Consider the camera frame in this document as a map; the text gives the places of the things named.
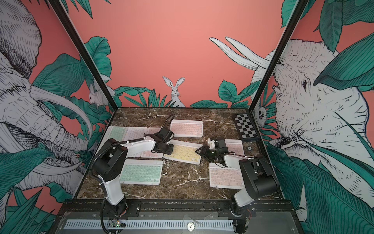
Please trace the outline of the yellow keyboard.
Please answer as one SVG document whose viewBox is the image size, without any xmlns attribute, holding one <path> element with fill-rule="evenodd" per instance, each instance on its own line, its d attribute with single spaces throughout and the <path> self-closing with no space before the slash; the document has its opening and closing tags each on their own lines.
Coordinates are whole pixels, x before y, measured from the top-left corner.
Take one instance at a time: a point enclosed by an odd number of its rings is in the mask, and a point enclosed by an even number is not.
<svg viewBox="0 0 374 234">
<path fill-rule="evenodd" d="M 169 143 L 173 145 L 173 151 L 171 155 L 164 154 L 164 159 L 195 165 L 200 164 L 201 156 L 196 153 L 196 150 L 200 149 L 203 146 L 202 144 L 178 140 L 171 140 Z"/>
</svg>

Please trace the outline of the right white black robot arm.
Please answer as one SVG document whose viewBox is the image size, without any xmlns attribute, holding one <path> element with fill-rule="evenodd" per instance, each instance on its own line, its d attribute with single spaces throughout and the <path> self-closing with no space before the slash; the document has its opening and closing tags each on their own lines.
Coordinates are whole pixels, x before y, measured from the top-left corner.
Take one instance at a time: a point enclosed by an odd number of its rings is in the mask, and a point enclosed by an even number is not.
<svg viewBox="0 0 374 234">
<path fill-rule="evenodd" d="M 226 147 L 210 149 L 202 146 L 195 151 L 210 163 L 220 163 L 224 168 L 239 170 L 244 188 L 237 192 L 231 202 L 231 212 L 235 216 L 246 213 L 248 206 L 254 201 L 280 192 L 273 165 L 262 158 L 246 157 L 229 152 Z"/>
</svg>

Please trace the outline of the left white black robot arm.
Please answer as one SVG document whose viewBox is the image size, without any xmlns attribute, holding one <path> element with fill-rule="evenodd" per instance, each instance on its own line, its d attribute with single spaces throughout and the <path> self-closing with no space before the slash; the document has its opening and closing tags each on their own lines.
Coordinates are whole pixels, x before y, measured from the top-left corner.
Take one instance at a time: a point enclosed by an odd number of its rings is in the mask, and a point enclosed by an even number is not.
<svg viewBox="0 0 374 234">
<path fill-rule="evenodd" d="M 173 137 L 173 132 L 159 132 L 138 139 L 117 141 L 109 138 L 104 142 L 89 166 L 90 176 L 99 182 L 104 192 L 104 208 L 117 217 L 127 213 L 128 205 L 120 183 L 125 160 L 146 151 L 170 155 L 173 145 L 169 141 Z"/>
</svg>

